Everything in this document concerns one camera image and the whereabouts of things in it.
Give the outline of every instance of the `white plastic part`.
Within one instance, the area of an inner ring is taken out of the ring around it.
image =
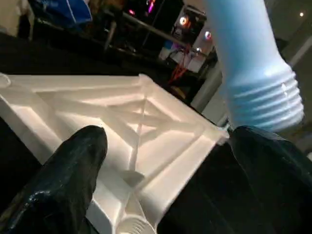
[[[11,76],[0,116],[40,163],[86,125],[108,153],[87,218],[100,234],[154,234],[210,150],[228,137],[144,75]]]
[[[6,88],[11,85],[11,80],[5,74],[0,73],[0,88]]]
[[[206,0],[230,123],[280,131],[299,123],[295,73],[281,58],[263,0]]]

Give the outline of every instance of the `red wire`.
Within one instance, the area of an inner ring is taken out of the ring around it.
[[[183,76],[183,74],[187,71],[187,66],[184,67],[184,61],[185,61],[185,58],[186,58],[187,54],[189,53],[189,51],[190,51],[190,45],[188,45],[188,47],[184,49],[182,62],[178,63],[177,66],[175,67],[174,71],[172,72],[171,78],[169,80],[169,84],[172,83],[173,81],[181,78]]]

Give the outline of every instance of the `pink light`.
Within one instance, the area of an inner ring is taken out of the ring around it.
[[[133,10],[129,10],[129,13],[133,16],[136,14]]]
[[[148,8],[148,14],[152,12],[153,8],[154,8],[154,1],[151,2],[150,7]]]

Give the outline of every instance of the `light blue tube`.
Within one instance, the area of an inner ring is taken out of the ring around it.
[[[233,128],[277,132],[298,124],[303,105],[295,73],[281,58],[263,0],[206,0]]]

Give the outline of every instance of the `blue bag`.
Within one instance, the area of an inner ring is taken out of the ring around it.
[[[62,27],[71,28],[92,21],[84,0],[29,0],[29,3],[37,18]]]

